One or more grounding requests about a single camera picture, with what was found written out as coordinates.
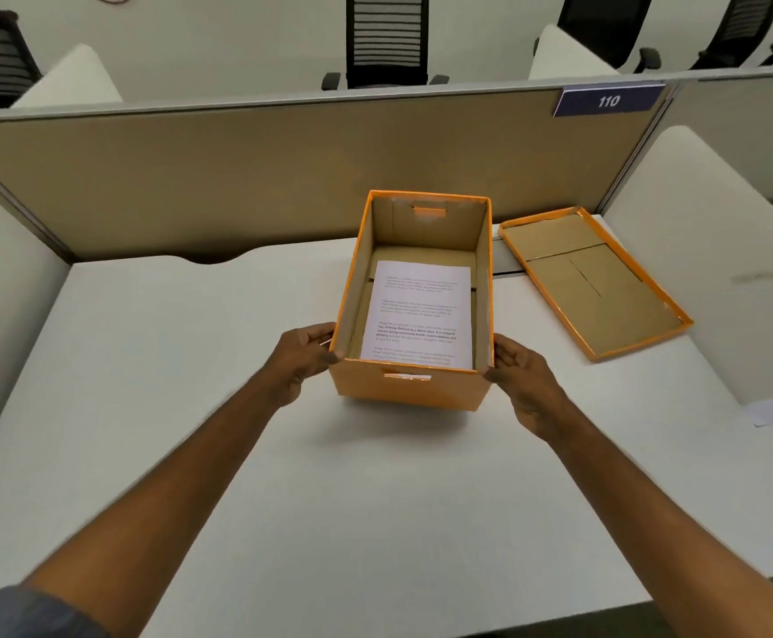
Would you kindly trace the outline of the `orange cardboard box lid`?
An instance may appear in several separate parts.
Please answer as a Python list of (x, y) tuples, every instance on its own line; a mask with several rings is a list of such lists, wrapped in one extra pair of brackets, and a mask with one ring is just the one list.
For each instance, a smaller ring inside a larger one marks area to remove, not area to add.
[(590, 362), (667, 342), (694, 324), (580, 206), (511, 219), (498, 233)]

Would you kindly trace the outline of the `person's left hand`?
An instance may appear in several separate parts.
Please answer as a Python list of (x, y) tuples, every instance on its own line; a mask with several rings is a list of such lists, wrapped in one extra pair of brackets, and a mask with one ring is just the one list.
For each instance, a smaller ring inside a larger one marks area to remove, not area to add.
[(303, 383), (327, 370), (313, 370), (312, 360), (320, 350), (330, 350), (336, 331), (333, 321), (312, 324), (284, 332), (264, 365), (252, 380), (279, 408), (294, 402)]

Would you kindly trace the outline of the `orange cardboard storage box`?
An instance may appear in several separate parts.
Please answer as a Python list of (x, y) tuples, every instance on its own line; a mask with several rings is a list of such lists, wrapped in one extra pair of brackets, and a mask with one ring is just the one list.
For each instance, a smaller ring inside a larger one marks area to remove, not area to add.
[(494, 363), (487, 197), (371, 191), (329, 348), (340, 396), (475, 412)]

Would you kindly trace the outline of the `person's right forearm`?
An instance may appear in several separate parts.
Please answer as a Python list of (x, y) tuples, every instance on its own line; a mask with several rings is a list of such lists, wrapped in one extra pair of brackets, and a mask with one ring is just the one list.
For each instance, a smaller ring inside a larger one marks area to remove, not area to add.
[(578, 408), (541, 418), (536, 434), (678, 638), (773, 638), (773, 582), (687, 514)]

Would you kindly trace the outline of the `white printed paper sheet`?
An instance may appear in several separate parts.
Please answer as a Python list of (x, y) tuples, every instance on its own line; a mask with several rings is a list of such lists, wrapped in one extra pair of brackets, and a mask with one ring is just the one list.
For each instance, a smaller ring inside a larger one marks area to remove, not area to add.
[(378, 261), (359, 358), (473, 369), (471, 297), (467, 266)]

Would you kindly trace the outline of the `grey shirt sleeve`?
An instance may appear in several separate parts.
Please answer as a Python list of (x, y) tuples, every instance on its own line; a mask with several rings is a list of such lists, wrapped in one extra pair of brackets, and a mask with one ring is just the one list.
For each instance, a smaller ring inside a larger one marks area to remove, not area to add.
[(83, 611), (20, 585), (0, 589), (0, 638), (111, 638)]

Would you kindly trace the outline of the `person's left forearm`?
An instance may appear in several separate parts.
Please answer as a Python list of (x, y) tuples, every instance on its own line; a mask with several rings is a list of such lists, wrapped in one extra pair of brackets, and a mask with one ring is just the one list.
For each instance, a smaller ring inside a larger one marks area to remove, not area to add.
[(300, 389), (248, 383), (22, 582), (139, 638), (268, 422)]

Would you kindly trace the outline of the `person's right hand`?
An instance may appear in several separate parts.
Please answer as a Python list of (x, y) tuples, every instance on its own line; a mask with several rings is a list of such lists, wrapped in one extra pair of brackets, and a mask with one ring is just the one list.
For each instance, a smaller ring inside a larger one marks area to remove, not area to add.
[(492, 366), (515, 368), (514, 384), (498, 387), (509, 398), (520, 425), (547, 444), (554, 444), (572, 413), (572, 402), (554, 377), (545, 357), (496, 333), (493, 363)]

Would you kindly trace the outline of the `beige desk partition panel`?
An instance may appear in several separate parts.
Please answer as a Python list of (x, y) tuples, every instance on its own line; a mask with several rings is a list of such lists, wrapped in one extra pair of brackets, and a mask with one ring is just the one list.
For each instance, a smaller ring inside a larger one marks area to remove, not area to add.
[(679, 126), (773, 202), (773, 67), (687, 74), (655, 133)]
[(0, 203), (76, 261), (233, 257), (357, 234), (371, 191), (486, 197), (492, 219), (599, 208), (666, 86), (557, 114), (563, 85), (0, 111)]

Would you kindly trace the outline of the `blue number sign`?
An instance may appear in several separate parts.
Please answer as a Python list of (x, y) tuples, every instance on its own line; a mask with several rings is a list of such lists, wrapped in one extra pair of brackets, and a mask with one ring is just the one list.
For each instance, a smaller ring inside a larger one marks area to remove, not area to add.
[(666, 84), (647, 83), (612, 86), (565, 86), (552, 116), (584, 117), (632, 114), (653, 108)]

